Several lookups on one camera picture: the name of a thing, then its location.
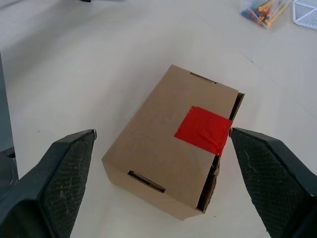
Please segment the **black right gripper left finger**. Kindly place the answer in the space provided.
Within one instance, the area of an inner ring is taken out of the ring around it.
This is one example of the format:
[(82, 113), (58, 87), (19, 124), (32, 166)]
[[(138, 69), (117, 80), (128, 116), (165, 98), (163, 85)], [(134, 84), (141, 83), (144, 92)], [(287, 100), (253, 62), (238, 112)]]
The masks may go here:
[(0, 199), (0, 238), (70, 238), (85, 193), (97, 133), (55, 141)]

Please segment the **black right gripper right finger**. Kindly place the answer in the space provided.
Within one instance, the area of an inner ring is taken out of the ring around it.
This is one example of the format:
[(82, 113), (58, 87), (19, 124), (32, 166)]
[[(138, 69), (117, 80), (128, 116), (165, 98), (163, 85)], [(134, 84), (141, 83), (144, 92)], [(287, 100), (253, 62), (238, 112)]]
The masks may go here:
[(281, 141), (233, 127), (244, 184), (271, 238), (317, 238), (317, 175)]

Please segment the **brown cardboard box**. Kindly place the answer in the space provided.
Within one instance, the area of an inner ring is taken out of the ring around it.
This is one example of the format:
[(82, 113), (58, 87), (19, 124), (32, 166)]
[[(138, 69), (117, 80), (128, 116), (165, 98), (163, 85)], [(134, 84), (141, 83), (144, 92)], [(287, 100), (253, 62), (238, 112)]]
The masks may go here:
[(170, 66), (103, 156), (109, 180), (179, 220), (205, 213), (221, 156), (174, 135), (192, 106), (233, 122), (243, 98), (236, 89)]

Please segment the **large red tape piece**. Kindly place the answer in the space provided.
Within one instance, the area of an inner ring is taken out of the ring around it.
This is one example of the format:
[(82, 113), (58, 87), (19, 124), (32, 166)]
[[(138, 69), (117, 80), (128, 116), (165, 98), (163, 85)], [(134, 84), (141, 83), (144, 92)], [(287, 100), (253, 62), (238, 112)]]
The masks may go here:
[(231, 120), (192, 106), (174, 137), (216, 156), (221, 156), (231, 126)]

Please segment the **bag of coloured sticks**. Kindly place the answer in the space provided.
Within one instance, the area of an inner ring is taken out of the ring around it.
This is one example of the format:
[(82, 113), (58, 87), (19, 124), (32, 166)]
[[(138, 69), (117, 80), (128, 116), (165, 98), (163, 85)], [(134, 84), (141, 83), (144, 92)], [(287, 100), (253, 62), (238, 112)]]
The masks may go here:
[(291, 2), (292, 0), (240, 0), (240, 14), (268, 29)]

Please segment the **clear plastic container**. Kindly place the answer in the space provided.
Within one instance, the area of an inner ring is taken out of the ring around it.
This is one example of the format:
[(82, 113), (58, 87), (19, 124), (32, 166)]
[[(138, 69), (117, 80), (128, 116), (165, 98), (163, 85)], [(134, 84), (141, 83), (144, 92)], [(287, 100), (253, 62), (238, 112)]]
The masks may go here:
[(293, 22), (317, 30), (317, 0), (294, 0)]

